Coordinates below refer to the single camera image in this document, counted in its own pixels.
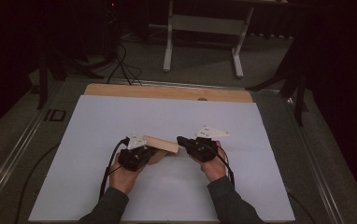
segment hand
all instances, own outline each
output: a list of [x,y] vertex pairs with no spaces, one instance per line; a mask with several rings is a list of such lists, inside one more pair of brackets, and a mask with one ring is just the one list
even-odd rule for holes
[[[219,155],[225,160],[225,154],[221,150],[221,144],[219,141],[216,142],[219,147]],[[221,177],[225,176],[225,164],[217,156],[212,161],[200,162],[199,160],[191,157],[194,161],[201,165],[201,171],[205,173],[207,179],[213,182]]]
[[[117,153],[117,155],[115,156],[115,162],[111,166],[110,171],[113,171],[121,166],[118,163],[119,156],[120,153]],[[140,173],[144,170],[144,167],[145,166],[141,167],[136,172],[126,170],[123,167],[117,169],[111,175],[109,175],[109,186],[114,189],[118,189],[125,194],[129,194],[129,192],[135,185],[138,175],[140,175]]]

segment white paper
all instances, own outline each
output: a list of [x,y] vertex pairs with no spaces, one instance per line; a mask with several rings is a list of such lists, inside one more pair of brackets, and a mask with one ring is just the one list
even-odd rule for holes
[[[113,148],[133,132],[176,142],[205,125],[225,130],[236,190],[264,221],[294,220],[264,125],[254,103],[80,97],[38,195],[30,221],[73,221],[98,201]],[[208,181],[185,150],[146,167],[122,221],[217,221]]]

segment floor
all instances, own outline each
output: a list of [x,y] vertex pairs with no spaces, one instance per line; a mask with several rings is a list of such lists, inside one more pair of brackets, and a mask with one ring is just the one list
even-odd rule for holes
[[[165,28],[151,30],[153,35],[147,41],[131,34],[121,39],[124,48],[120,47],[120,55],[123,57],[126,51],[124,62],[133,73],[126,70],[125,74],[136,85],[243,90],[272,77],[291,45],[290,39],[249,36],[240,53],[246,76],[237,79],[230,52],[236,43],[234,38],[203,36],[194,40],[191,33],[175,33],[171,71],[165,73]],[[210,43],[216,39],[219,44]],[[116,65],[94,71],[104,79],[89,79],[67,68],[69,77],[65,82],[50,79],[50,99],[43,110],[36,110],[37,95],[29,92],[0,119],[0,223],[14,223],[18,214],[18,223],[28,222],[54,151],[36,166],[37,161],[60,142],[86,86],[106,83]],[[30,76],[36,84],[37,71]],[[121,69],[109,83],[126,84]],[[319,224],[357,223],[357,185],[312,92],[306,91],[304,127],[299,127],[293,119],[292,101],[278,94],[281,84],[251,94],[259,106],[283,181],[293,196],[289,197],[296,218],[293,223],[313,223],[312,218]],[[49,109],[65,110],[67,116],[63,121],[44,120]],[[10,161],[10,153],[16,153],[19,159]]]

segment white table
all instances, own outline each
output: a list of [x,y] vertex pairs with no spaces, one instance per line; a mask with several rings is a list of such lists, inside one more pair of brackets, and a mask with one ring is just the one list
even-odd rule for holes
[[[126,135],[176,141],[179,135],[193,138],[204,125],[230,132],[219,140],[236,190],[259,216],[268,222],[294,220],[255,103],[89,95],[79,99],[29,220],[74,221],[89,213],[112,149]],[[199,165],[181,149],[146,167],[122,221],[217,222],[206,185]]]
[[[204,32],[212,34],[223,35],[237,35],[238,40],[234,48],[232,48],[232,57],[234,61],[236,76],[238,78],[244,77],[242,64],[240,62],[239,53],[242,49],[243,41],[245,40],[246,33],[248,31],[251,16],[254,11],[254,7],[244,10],[246,16],[244,20],[228,20],[218,18],[206,18],[190,15],[179,15],[174,13],[173,1],[169,0],[169,18],[167,21],[167,43],[166,51],[164,53],[164,71],[170,71],[170,65],[172,61],[173,42],[172,35],[173,30],[185,30]],[[249,2],[276,2],[275,0],[259,0]],[[281,4],[287,4],[286,0],[280,1]]]

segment wooden edge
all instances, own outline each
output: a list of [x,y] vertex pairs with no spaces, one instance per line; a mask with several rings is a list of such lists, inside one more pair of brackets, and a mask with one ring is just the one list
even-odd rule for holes
[[158,163],[165,155],[167,154],[167,151],[165,150],[158,150],[155,155],[153,155],[150,160],[148,165],[153,165],[155,163]]
[[163,139],[159,139],[147,135],[144,135],[143,139],[146,141],[146,145],[149,147],[156,147],[159,149],[163,149],[164,151],[167,152],[173,152],[175,154],[179,152],[179,144],[177,143],[169,142]]
[[119,97],[141,97],[177,100],[203,100],[252,103],[248,91],[228,91],[212,89],[193,89],[185,87],[154,87],[154,86],[127,86],[112,84],[90,84],[85,95],[103,95]]

